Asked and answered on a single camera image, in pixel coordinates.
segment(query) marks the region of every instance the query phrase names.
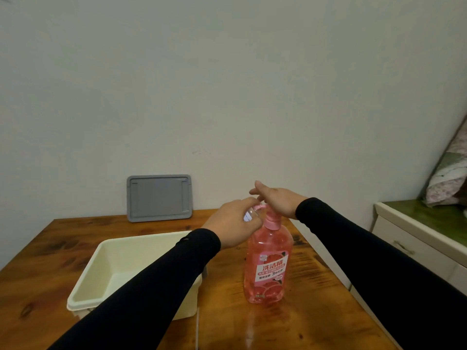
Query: pink dish soap bottle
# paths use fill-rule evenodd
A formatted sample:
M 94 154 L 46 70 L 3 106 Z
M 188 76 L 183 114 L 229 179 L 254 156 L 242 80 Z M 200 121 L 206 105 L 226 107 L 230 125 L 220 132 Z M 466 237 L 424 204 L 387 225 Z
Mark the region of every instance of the pink dish soap bottle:
M 285 272 L 293 238 L 281 224 L 282 216 L 268 205 L 263 226 L 248 240 L 243 290 L 250 303 L 272 303 L 284 296 Z

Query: cream plastic storage box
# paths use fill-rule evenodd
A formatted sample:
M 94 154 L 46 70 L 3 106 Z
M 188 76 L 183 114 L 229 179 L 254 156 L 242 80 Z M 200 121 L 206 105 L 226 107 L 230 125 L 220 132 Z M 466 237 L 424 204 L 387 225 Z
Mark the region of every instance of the cream plastic storage box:
M 80 319 L 83 318 L 189 232 L 115 238 L 101 242 L 69 295 L 67 309 Z M 178 308 L 174 320 L 196 314 L 201 280 L 199 275 Z

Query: wooden table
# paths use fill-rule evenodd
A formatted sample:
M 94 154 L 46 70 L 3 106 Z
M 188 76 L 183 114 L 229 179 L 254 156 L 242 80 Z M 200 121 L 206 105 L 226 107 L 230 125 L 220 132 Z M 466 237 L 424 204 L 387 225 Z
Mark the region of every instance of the wooden table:
M 105 239 L 200 227 L 187 220 L 129 223 L 126 216 L 54 220 L 0 271 L 0 348 L 46 349 L 77 318 L 66 300 Z M 199 289 L 199 349 L 395 349 L 287 219 L 294 238 L 284 299 L 269 306 L 243 295 L 246 244 L 221 251 Z M 195 349 L 196 317 L 172 322 L 159 349 Z

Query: person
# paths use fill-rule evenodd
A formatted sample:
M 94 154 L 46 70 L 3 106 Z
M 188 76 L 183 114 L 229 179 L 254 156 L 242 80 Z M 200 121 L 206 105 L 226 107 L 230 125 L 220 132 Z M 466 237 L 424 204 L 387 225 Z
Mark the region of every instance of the person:
M 250 194 L 257 199 L 222 205 L 202 228 L 182 238 L 49 349 L 157 347 L 208 261 L 261 227 L 260 218 L 243 221 L 247 209 L 260 201 L 307 225 L 404 350 L 463 347 L 467 297 L 461 292 L 319 199 L 260 181 L 254 186 Z

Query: wall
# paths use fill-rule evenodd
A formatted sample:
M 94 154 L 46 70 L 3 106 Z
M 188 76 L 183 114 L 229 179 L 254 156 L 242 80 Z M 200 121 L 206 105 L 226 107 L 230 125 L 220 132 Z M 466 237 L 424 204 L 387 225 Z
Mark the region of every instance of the wall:
M 190 174 L 196 209 L 262 179 L 368 228 L 374 202 L 418 193 L 467 111 L 466 14 L 467 0 L 1 2 L 0 266 L 54 218 L 125 213 L 129 175 Z

